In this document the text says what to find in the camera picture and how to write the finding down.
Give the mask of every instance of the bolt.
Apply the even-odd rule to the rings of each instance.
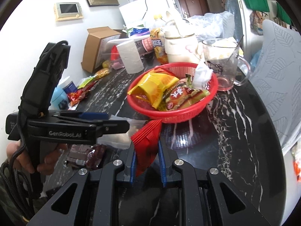
[[[219,170],[217,170],[217,168],[213,167],[213,168],[210,169],[210,173],[213,174],[213,175],[216,175],[216,174],[219,173]]]
[[[82,168],[78,171],[79,175],[85,175],[88,172],[88,170],[86,168]]]
[[[177,166],[182,166],[182,165],[184,164],[184,161],[178,159],[178,160],[175,160],[175,164],[176,164]]]
[[[113,164],[114,164],[115,166],[119,166],[119,165],[122,164],[122,161],[121,161],[121,160],[115,160],[115,161],[113,161]]]

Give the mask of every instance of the glass mug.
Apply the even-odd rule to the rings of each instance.
[[[219,91],[228,91],[234,84],[245,84],[251,74],[251,66],[244,58],[238,55],[239,46],[236,42],[227,39],[207,39],[203,41],[204,57],[208,67],[213,70],[219,82]],[[237,66],[245,74],[239,82],[235,79]]]

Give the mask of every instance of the wooden door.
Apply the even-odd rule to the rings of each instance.
[[[204,15],[209,12],[207,0],[179,0],[184,17]]]

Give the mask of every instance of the human hand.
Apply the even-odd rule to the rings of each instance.
[[[13,153],[20,148],[20,145],[20,140],[17,142],[11,142],[7,145],[6,155],[8,161],[12,157]],[[43,175],[51,175],[54,172],[55,164],[61,155],[60,149],[67,150],[67,144],[58,144],[56,149],[44,158],[44,163],[38,165],[37,171]],[[14,162],[14,168],[20,170],[22,167],[29,173],[35,172],[27,151],[23,151],[23,153],[19,155]]]

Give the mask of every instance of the basket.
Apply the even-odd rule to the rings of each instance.
[[[167,69],[173,72],[177,78],[185,78],[185,74],[189,74],[192,77],[195,75],[195,68],[197,64],[194,63],[170,63],[159,66],[162,69]],[[128,91],[138,84],[141,78],[147,74],[149,71],[137,77],[129,86]],[[136,98],[134,95],[127,95],[127,101],[129,105],[137,112],[150,117],[153,120],[162,120],[164,123],[179,123],[187,121],[197,116],[206,105],[213,99],[217,92],[218,81],[215,74],[212,74],[211,80],[209,81],[209,92],[210,95],[203,98],[201,101],[195,103],[194,105],[175,111],[157,111],[151,106],[150,103],[145,102]]]

